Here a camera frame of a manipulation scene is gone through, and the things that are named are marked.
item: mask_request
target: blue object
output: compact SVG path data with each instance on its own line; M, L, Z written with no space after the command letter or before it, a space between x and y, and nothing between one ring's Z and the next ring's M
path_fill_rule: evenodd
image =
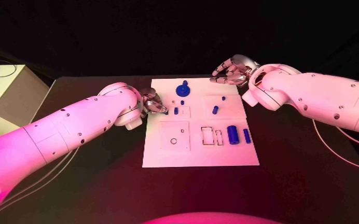
M226 127L226 132L227 132L229 144L230 145L239 144L236 127L233 125Z
M249 144L250 143L250 138L249 138L247 129L243 129L243 133L245 133L245 143Z
M211 113L216 114L216 112L217 112L217 106L213 107Z
M190 93L190 89L188 89L188 86L187 86L187 81L184 80L183 81L183 84L177 86L175 88L175 94L177 96L180 97L185 97Z

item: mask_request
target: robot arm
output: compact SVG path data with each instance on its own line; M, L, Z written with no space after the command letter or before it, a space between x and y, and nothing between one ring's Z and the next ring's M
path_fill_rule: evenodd
M148 112L165 112L154 89L144 95L125 83L73 103L0 137L0 203L23 178L98 137L112 125L128 130Z
M242 96L253 106L259 103L276 110L289 104L302 116L359 131L359 82L337 76L299 73L281 64L259 66L243 55L234 55L213 71L213 76L227 69L227 77L210 78L211 82L229 83L249 90Z

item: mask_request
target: dark table surface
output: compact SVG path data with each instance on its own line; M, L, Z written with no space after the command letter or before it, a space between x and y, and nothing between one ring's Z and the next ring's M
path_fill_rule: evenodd
M207 76L61 77L33 120L113 82L136 89L152 78ZM322 145L311 120L285 105L245 111L259 166L142 168L145 125L112 127L83 145L57 178L0 212L0 223L139 223L185 212L230 212L283 223L359 223L359 168ZM359 163L337 129L317 124L335 152ZM37 170L21 190L53 168Z

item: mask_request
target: cable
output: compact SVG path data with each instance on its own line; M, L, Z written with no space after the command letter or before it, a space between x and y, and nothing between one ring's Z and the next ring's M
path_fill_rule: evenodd
M4 60L0 60L0 62L5 62L5 63L8 63L10 65L12 65L12 67L14 67L14 71L12 71L12 73L14 73L14 72L15 72L15 70L17 70L17 66L15 66L12 63L10 63L10 62L7 62L7 61L4 61Z
M325 142L324 142L324 140L322 140L322 138L321 138L321 136L320 136L320 132L317 131L317 128L315 128L315 133L317 133L317 135L318 135L318 137L320 137L320 140L321 140L321 142L322 142L322 144L325 145L325 147L328 148L328 150L334 153L334 155L338 157L338 158L341 158L347 163L350 163L353 166L356 166L356 167L359 167L359 165L356 164L356 163L353 163L353 162L350 162L348 160L345 160L333 150L331 150L331 148L328 147L328 145L325 144Z
M351 138L351 137L348 136L348 134L341 130L341 128L338 128L338 127L335 127L335 128L337 128L338 131L345 135L345 137L347 137L348 139L351 139L354 142L359 143L359 141L357 141L354 138Z
M40 178L40 180L37 182L34 182L25 189L23 189L15 195L12 195L8 199L5 199L2 201L2 203L0 205L2 205L5 202L8 202L14 197L17 197L27 189L30 189L48 175L50 173L56 170L56 168L59 167L59 165L63 163L64 159L69 157L69 155L72 154L72 151L66 154L66 156L63 157L61 161L57 163L57 165L53 167L53 169L47 172L47 174Z
M59 175L59 173L61 172L61 170L66 168L66 166L67 166L67 164L69 164L72 158L73 158L74 155L76 155L76 151L74 151L74 153L73 153L73 155L72 155L72 157L70 157L67 163L64 164L63 168L61 168L60 171L56 173L56 175L50 178L50 180L48 180L38 188L36 188L31 192L28 192L24 196L21 196L18 199L15 199L15 200L11 201L10 203L7 203L7 204L0 208L0 211L1 211L5 207L8 207L14 202L17 202L21 198L24 198L24 197L28 196L33 192L36 192L47 183L50 183L50 181L57 177L57 175Z

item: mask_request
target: white cable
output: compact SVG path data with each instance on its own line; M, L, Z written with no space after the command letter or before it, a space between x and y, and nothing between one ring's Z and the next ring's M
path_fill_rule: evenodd
M56 175L50 178L50 180L48 180L38 188L36 188L31 192L28 192L24 196L21 196L18 199L15 199L15 200L11 201L10 203L7 203L7 204L0 208L0 211L1 211L5 207L8 207L14 202L17 202L21 198L24 198L27 195L30 195L33 192L36 192L47 183L50 183L50 181L57 177L57 175L59 175L59 173L61 172L61 170L66 168L66 166L67 166L67 164L69 164L72 158L73 158L74 155L76 155L76 151L74 151L74 153L73 153L73 155L72 155L72 157L70 157L67 163L64 164L63 168L61 168L60 171L56 173Z
M325 142L324 142L324 140L322 140L322 138L321 138L321 136L320 136L320 132L317 131L317 128L315 128L315 133L317 133L317 135L318 135L318 137L320 137L320 140L321 140L321 142L322 142L322 144L325 145L325 147L328 148L328 150L334 153L334 155L338 157L338 158L341 158L347 163L350 163L351 165L354 165L356 167L359 167L359 165L356 164L356 163L353 163L353 162L350 162L348 160L345 160L340 155L337 155L337 153L331 150L331 148L328 147L328 145L325 144Z
M8 202L14 197L17 197L27 189L30 189L48 175L50 173L56 170L56 168L60 166L60 164L63 163L64 159L69 157L72 151L66 154L66 156L63 157L61 161L57 163L57 165L53 167L53 169L47 172L47 174L38 179L38 181L36 181L25 189L23 189L15 195L12 195L8 199L5 199L2 201L2 203L0 204L0 206Z
M359 143L359 141L357 141L356 139L353 139L353 138L345 134L345 132L341 130L341 128L338 128L338 127L335 127L335 128L337 128L338 131L345 135L345 137L347 137L348 139L351 139L354 142Z

